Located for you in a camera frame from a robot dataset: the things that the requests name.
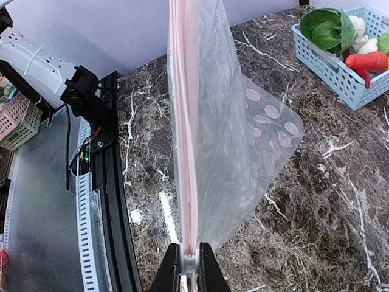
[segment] white garlic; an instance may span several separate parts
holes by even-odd
[[[378,40],[376,38],[371,38],[368,40],[360,49],[358,54],[367,54],[378,51]]]
[[[355,33],[357,33],[357,37],[362,37],[366,31],[366,24],[363,18],[355,15],[350,15],[349,18],[353,23]]]
[[[358,52],[360,47],[362,47],[365,43],[367,43],[368,40],[369,37],[367,35],[357,36],[353,44],[351,45],[351,48],[353,49],[353,51]]]

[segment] basket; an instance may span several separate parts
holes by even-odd
[[[24,95],[19,93],[0,110],[0,141],[20,125],[29,102]]]
[[[349,9],[345,10],[345,13],[365,20],[365,34],[369,38],[378,38],[388,32],[383,25],[388,27],[389,19],[370,8]],[[292,26],[292,31],[297,58],[331,87],[352,110],[358,110],[389,90],[389,71],[373,75],[370,89],[366,89],[365,81],[346,66],[342,57],[336,58],[309,42],[301,34],[299,24]]]
[[[24,95],[17,95],[17,97],[14,97],[14,99],[15,98],[23,100],[19,103],[22,106],[24,106],[27,101],[27,106],[25,109],[14,109],[14,116],[17,117],[17,119],[13,121],[18,121],[19,125],[16,126],[16,128],[0,142],[0,147],[6,148],[10,151],[15,151],[38,133],[42,116],[42,112]]]

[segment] white wall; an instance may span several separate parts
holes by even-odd
[[[334,7],[338,9],[350,9],[360,6],[367,6],[389,17],[388,0],[311,0],[311,5],[316,8]]]
[[[298,0],[224,4],[235,25],[296,7]],[[27,38],[99,77],[114,70],[125,74],[166,53],[168,0],[14,0],[7,9]]]

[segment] blue plastic basket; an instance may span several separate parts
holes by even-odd
[[[384,26],[389,27],[389,19],[370,8],[360,7],[345,12],[365,20],[365,34],[369,38],[377,38],[388,32]],[[299,24],[292,26],[292,31],[297,58],[327,83],[352,110],[358,110],[389,90],[389,71],[372,76],[370,89],[366,89],[365,81],[346,66],[343,58],[336,58],[309,42],[301,34]]]

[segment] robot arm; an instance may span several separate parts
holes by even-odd
[[[19,33],[4,7],[9,2],[0,3],[0,60],[45,84],[71,106],[75,116],[84,117],[93,126],[104,123],[109,110],[95,95],[97,76],[82,66],[52,56]]]

